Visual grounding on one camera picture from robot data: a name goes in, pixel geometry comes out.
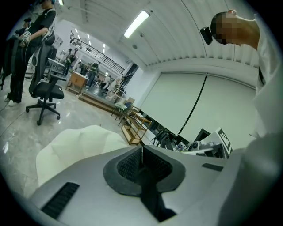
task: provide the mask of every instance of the black cable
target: black cable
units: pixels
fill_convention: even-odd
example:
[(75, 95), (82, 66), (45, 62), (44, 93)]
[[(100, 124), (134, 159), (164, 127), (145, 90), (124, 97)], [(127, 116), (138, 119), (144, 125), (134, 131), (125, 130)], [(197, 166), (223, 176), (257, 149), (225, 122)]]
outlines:
[(3, 131), (3, 133), (0, 135), (0, 138), (3, 136), (3, 134), (6, 132), (6, 130), (7, 130), (14, 122), (16, 122), (16, 120), (17, 120), (18, 118), (20, 118), (25, 112), (26, 112), (26, 111), (24, 111), (23, 113), (21, 113), (13, 122), (11, 122), (11, 123), (8, 125), (7, 128), (5, 128), (5, 130)]
[(5, 105), (5, 107), (0, 111), (0, 113), (7, 107), (8, 103)]

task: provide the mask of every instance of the wooden table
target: wooden table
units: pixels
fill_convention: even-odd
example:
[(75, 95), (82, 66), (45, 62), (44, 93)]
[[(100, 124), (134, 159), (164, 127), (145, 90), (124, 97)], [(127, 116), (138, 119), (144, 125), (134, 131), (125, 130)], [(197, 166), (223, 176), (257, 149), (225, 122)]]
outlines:
[[(68, 82), (68, 85), (66, 87), (66, 90), (71, 90), (71, 91), (73, 91), (75, 93), (80, 94), (82, 89), (83, 89), (83, 87), (86, 85), (87, 81), (88, 81), (87, 78), (84, 77), (83, 75), (81, 75), (80, 73), (73, 72), (72, 75), (71, 75), (71, 78), (70, 78), (70, 80)], [(79, 89), (78, 90), (77, 89), (73, 89), (72, 85), (75, 85), (75, 86), (79, 87)]]

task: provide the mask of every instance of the white ceiling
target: white ceiling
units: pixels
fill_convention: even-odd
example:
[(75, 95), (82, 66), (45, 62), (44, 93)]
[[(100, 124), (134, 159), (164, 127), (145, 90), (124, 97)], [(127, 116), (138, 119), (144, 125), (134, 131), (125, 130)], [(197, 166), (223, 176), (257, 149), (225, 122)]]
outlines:
[[(191, 58), (222, 59), (258, 67), (249, 46), (206, 45), (199, 30), (210, 26), (218, 12), (236, 9), (252, 19), (253, 12), (237, 0), (64, 0), (57, 13), (92, 36), (127, 55), (140, 67)], [(142, 11), (150, 17), (126, 39), (123, 34)]]

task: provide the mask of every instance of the white backdrop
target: white backdrop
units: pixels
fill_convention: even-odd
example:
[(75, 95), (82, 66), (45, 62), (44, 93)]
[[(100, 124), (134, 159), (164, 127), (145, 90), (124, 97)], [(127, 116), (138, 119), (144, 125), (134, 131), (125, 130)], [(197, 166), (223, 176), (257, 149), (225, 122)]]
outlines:
[(162, 73), (141, 110), (178, 134), (196, 102), (204, 79), (204, 75)]
[(253, 138), (256, 109), (252, 99), (256, 91), (236, 82), (208, 76), (203, 92), (184, 130), (183, 138), (193, 142), (203, 128), (212, 133), (219, 127), (228, 136), (232, 148), (246, 147)]

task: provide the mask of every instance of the chair base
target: chair base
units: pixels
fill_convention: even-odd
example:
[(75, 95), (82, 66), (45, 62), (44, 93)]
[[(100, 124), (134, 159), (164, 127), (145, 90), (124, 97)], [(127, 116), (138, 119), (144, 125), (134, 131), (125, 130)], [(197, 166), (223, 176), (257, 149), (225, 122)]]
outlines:
[(44, 102), (41, 100), (38, 100), (37, 104), (26, 107), (26, 112), (29, 113), (30, 109), (32, 108), (42, 108), (40, 116), (39, 116), (39, 120), (37, 121), (37, 125), (41, 125), (42, 120), (43, 120), (43, 112), (45, 109), (48, 109), (49, 111), (57, 114), (58, 115), (57, 119), (58, 120), (60, 119), (60, 113), (55, 110), (56, 109), (55, 103), (46, 103), (46, 100)]

